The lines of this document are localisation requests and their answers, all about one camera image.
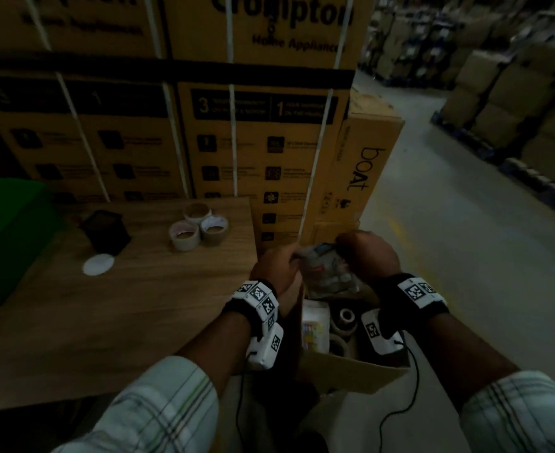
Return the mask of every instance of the shirt sleeve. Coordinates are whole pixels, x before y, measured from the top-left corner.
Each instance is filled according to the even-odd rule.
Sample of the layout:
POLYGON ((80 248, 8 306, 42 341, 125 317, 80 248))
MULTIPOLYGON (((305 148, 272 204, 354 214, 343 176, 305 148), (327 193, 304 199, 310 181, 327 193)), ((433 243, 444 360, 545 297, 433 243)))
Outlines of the shirt sleeve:
POLYGON ((207 452, 218 415, 216 390, 204 371, 171 356, 122 391, 90 433, 55 452, 207 452))
POLYGON ((522 371, 482 389, 460 424, 473 453, 555 452, 555 382, 522 371))

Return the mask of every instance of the hand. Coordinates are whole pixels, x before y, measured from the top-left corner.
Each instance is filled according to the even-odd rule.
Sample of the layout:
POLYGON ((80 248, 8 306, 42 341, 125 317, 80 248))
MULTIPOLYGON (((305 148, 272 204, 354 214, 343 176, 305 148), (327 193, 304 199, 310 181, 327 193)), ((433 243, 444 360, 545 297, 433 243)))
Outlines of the hand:
POLYGON ((401 273, 393 247, 372 232, 347 232, 336 237, 336 243, 336 251, 351 271, 367 284, 401 273))
POLYGON ((287 304, 285 301, 282 302, 279 297, 292 285, 299 271, 299 259, 292 260, 294 252, 298 249, 300 249, 298 243, 270 249, 261 256, 250 273, 251 280, 262 279, 273 284, 277 291, 279 311, 283 317, 288 316, 290 310, 294 307, 294 303, 290 305, 291 302, 288 302, 287 304))

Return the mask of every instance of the white round disc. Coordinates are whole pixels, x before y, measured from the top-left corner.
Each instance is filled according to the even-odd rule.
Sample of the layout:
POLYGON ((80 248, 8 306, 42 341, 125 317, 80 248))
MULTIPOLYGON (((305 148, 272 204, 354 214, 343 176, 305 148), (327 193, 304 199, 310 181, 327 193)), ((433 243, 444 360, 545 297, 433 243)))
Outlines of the white round disc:
POLYGON ((114 265, 114 257, 109 254, 98 254, 88 259, 82 266, 82 273, 90 277, 105 274, 114 265))

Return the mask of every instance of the concrete floor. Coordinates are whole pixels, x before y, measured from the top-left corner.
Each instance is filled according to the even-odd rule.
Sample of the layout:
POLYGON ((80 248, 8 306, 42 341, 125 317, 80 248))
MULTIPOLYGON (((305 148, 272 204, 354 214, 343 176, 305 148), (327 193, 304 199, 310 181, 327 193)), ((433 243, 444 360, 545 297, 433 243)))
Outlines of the concrete floor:
MULTIPOLYGON (((446 93, 386 88, 361 73, 355 85, 406 120, 361 228, 392 243, 405 270, 429 281, 508 358, 555 380, 555 213, 429 124, 446 93)), ((455 410, 408 338, 419 360, 418 399, 386 423, 383 451, 469 451, 455 410)), ((373 396, 327 396, 305 425, 324 434, 331 453, 376 452, 380 419, 409 403, 414 379, 410 372, 373 396)), ((237 381, 231 388, 235 396, 237 381)), ((233 431, 223 441, 239 449, 233 431)))

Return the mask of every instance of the tape roll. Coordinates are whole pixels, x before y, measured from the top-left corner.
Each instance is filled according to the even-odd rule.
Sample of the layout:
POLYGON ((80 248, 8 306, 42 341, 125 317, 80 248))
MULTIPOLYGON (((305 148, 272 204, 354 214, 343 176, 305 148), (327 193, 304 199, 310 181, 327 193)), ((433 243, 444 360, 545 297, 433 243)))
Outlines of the tape roll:
POLYGON ((349 344, 342 337, 336 334, 330 334, 330 354, 340 356, 341 358, 351 358, 349 344))
POLYGON ((168 229, 168 235, 177 251, 191 251, 200 243, 198 224, 190 221, 177 221, 168 229))
POLYGON ((223 216, 212 214, 200 223, 202 239, 211 246, 221 244, 229 233, 229 221, 223 216))
POLYGON ((183 217, 194 224, 200 224, 211 214, 212 210, 206 204, 190 204, 183 210, 183 217))
POLYGON ((344 339, 349 339, 357 330, 357 318, 353 310, 343 308, 338 311, 336 321, 330 315, 330 331, 344 339))

